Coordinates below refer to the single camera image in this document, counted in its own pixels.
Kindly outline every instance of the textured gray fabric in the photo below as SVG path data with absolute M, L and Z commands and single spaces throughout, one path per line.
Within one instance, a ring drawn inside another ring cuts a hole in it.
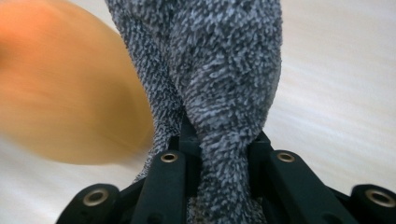
M 179 134 L 185 108 L 203 150 L 189 222 L 265 222 L 249 196 L 246 147 L 262 129 L 279 81 L 279 1 L 106 3 L 154 118 L 154 146 L 137 179 L 167 149 L 169 137 Z

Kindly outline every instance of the orange balloon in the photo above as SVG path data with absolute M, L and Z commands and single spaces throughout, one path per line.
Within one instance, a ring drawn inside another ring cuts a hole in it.
M 0 134 L 70 163 L 149 147 L 149 104 L 117 33 L 63 0 L 6 0 L 0 12 Z

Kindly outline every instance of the blurry orange object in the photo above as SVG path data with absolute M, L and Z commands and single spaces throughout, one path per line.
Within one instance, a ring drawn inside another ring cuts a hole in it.
M 0 134 L 70 163 L 149 147 L 149 104 L 118 34 L 63 0 L 3 0 L 0 12 Z

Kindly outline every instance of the gray towel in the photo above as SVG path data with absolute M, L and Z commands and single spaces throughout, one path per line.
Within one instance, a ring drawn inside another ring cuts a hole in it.
M 249 195 L 247 145 L 280 75 L 278 0 L 106 0 L 154 118 L 152 157 L 179 135 L 184 109 L 203 169 L 189 223 L 265 223 Z

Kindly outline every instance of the gray cloth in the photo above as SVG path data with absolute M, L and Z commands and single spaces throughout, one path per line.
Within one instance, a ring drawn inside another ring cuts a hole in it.
M 203 150 L 189 223 L 264 223 L 249 196 L 246 148 L 263 127 L 279 81 L 279 1 L 106 3 L 154 118 L 154 145 L 137 179 L 179 135 L 185 108 Z

